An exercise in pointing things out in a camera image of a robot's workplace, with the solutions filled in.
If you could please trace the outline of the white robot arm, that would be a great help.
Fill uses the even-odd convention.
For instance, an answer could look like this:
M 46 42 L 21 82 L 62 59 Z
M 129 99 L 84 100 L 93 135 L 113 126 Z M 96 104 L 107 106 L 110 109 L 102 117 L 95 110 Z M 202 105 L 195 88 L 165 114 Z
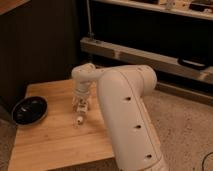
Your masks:
M 73 108 L 84 122 L 90 86 L 97 98 L 120 171 L 169 171 L 160 141 L 142 97 L 155 89 L 157 76 L 147 65 L 96 68 L 87 63 L 71 72 L 75 81 Z

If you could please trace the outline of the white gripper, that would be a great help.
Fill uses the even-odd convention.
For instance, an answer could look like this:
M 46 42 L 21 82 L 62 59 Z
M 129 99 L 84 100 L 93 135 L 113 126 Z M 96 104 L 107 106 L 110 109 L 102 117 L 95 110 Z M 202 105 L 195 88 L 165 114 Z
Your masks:
M 90 91 L 81 92 L 78 89 L 73 91 L 72 109 L 73 112 L 77 111 L 78 103 L 86 102 L 86 112 L 90 110 Z

